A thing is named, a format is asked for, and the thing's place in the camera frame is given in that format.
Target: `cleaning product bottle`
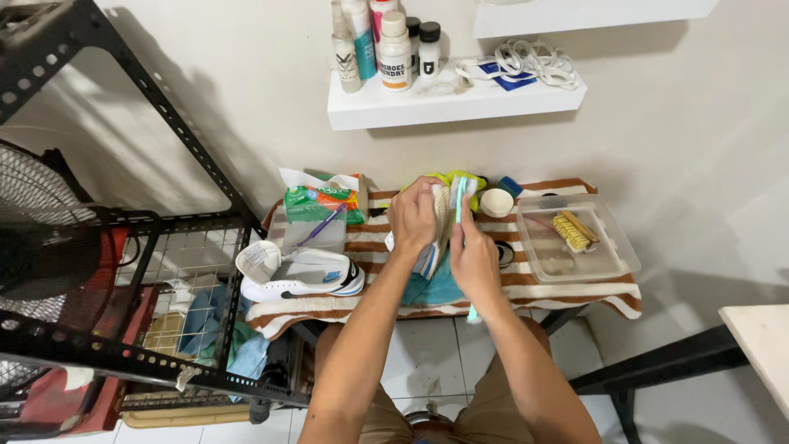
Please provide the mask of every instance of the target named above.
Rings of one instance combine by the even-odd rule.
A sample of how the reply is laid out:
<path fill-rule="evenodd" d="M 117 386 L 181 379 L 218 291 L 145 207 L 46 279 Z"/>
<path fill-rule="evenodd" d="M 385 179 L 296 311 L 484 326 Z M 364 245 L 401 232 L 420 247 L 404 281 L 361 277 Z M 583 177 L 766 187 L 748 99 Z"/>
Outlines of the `cleaning product bottle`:
<path fill-rule="evenodd" d="M 381 69 L 381 53 L 378 46 L 381 43 L 381 18 L 389 11 L 396 11 L 398 0 L 370 0 L 370 11 L 372 12 L 372 38 L 376 44 L 376 61 L 378 69 Z"/>
<path fill-rule="evenodd" d="M 419 25 L 422 22 L 416 17 L 406 17 L 408 40 L 411 40 L 411 72 L 419 74 Z"/>
<path fill-rule="evenodd" d="M 342 90 L 356 92 L 361 88 L 359 69 L 356 64 L 356 49 L 348 31 L 345 14 L 342 12 L 340 0 L 331 0 L 331 19 L 335 32 L 331 41 L 335 45 L 335 60 L 340 73 Z"/>
<path fill-rule="evenodd" d="M 356 62 L 359 65 L 359 78 L 367 80 L 376 75 L 376 49 L 372 42 L 370 12 L 365 0 L 342 0 L 342 11 L 356 47 Z"/>
<path fill-rule="evenodd" d="M 419 77 L 433 79 L 441 70 L 441 25 L 426 21 L 419 27 Z"/>
<path fill-rule="evenodd" d="M 381 78 L 389 91 L 401 92 L 411 88 L 411 42 L 408 40 L 406 16 L 389 11 L 381 17 Z"/>

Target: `white floating shelf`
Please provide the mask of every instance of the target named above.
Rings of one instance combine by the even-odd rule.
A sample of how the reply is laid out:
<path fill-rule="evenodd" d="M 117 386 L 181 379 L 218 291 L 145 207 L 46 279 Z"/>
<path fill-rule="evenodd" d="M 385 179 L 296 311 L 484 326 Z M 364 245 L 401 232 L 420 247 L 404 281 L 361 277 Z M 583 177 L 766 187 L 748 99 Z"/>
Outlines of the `white floating shelf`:
<path fill-rule="evenodd" d="M 580 86 L 574 91 L 548 86 L 539 79 L 512 91 L 504 90 L 494 81 L 471 82 L 473 86 L 465 87 L 463 78 L 454 71 L 454 62 L 450 61 L 437 78 L 417 77 L 408 91 L 385 90 L 380 75 L 376 74 L 365 81 L 361 90 L 346 94 L 337 71 L 332 71 L 327 107 L 329 123 L 335 131 L 363 130 L 569 111 L 577 110 L 586 94 L 586 85 L 580 79 Z"/>
<path fill-rule="evenodd" d="M 474 38 L 707 17 L 718 0 L 476 0 Z"/>

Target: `black metal rack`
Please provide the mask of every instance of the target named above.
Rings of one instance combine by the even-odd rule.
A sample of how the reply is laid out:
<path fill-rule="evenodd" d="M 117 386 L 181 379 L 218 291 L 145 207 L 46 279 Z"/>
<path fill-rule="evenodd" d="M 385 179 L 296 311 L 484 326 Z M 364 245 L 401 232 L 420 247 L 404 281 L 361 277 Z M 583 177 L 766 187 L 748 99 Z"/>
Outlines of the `black metal rack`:
<path fill-rule="evenodd" d="M 92 0 L 69 0 L 26 8 L 23 12 L 29 13 L 32 19 L 3 36 L 4 46 L 0 48 L 0 124 L 25 105 L 82 48 L 99 47 L 112 55 L 230 200 L 230 208 L 218 213 L 158 217 L 153 212 L 138 212 L 112 223 L 129 227 L 130 235 L 148 237 L 129 283 L 129 308 L 139 302 L 143 275 L 160 235 L 236 229 L 234 257 L 249 244 L 253 231 L 262 239 L 266 237 L 266 231 L 243 197 Z M 192 368 L 194 376 L 187 384 L 190 389 L 209 389 L 214 393 L 305 407 L 308 395 L 297 393 L 292 387 L 263 384 L 224 370 L 241 296 L 240 282 L 241 274 L 233 267 L 227 284 L 229 297 L 222 308 L 224 315 L 215 342 L 218 345 L 214 354 L 217 367 L 199 365 L 3 310 L 0 310 L 0 358 L 48 367 L 93 367 L 100 375 L 160 386 L 176 386 L 182 371 Z"/>

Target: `white shoelace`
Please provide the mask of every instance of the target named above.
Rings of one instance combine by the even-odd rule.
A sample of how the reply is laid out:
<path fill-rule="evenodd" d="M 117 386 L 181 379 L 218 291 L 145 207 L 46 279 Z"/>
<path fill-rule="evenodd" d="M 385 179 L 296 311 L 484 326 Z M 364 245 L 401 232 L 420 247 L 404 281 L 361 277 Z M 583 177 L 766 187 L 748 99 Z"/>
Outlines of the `white shoelace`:
<path fill-rule="evenodd" d="M 470 73 L 467 66 L 479 66 L 497 63 L 498 73 Z M 459 75 L 479 80 L 491 80 L 501 77 L 512 83 L 538 77 L 546 85 L 574 90 L 578 88 L 578 76 L 573 68 L 573 61 L 559 48 L 549 47 L 542 40 L 529 42 L 526 40 L 509 39 L 495 49 L 494 55 L 481 58 L 469 58 L 456 62 L 455 72 Z M 512 78 L 527 73 L 528 77 Z"/>

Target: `purple toothbrush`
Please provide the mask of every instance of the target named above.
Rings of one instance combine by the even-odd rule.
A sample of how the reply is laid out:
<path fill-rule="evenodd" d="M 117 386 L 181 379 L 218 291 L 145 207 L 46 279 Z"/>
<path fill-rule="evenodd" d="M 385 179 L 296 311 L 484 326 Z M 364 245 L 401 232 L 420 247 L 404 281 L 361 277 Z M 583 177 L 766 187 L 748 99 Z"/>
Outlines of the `purple toothbrush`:
<path fill-rule="evenodd" d="M 337 217 L 337 215 L 338 215 L 338 214 L 339 214 L 339 213 L 340 213 L 340 212 L 341 212 L 343 209 L 346 209 L 346 208 L 348 208 L 348 205 L 347 205 L 347 204 L 340 204 L 340 206 L 339 206 L 339 207 L 337 207 L 337 209 L 336 209 L 336 210 L 334 210 L 334 211 L 332 211 L 332 212 L 331 212 L 331 214 L 329 215 L 329 217 L 327 217 L 327 218 L 326 218 L 326 220 L 324 220 L 323 222 L 321 222 L 321 223 L 320 223 L 320 225 L 318 225 L 318 226 L 317 226 L 317 227 L 316 227 L 314 230 L 312 230 L 312 232 L 311 232 L 311 233 L 309 233 L 309 236 L 307 236 L 307 239 L 304 239 L 304 240 L 302 240 L 301 242 L 297 243 L 297 244 L 296 244 L 296 246 L 302 246 L 302 245 L 306 244 L 306 243 L 307 243 L 307 241 L 309 241 L 310 239 L 312 239 L 312 238 L 314 238 L 315 236 L 317 236 L 317 235 L 318 235 L 318 233 L 320 233 L 320 231 L 321 231 L 321 230 L 323 230 L 323 229 L 324 229 L 324 228 L 325 228 L 327 225 L 329 225 L 329 222 L 332 222 L 332 221 L 335 219 L 335 217 Z"/>

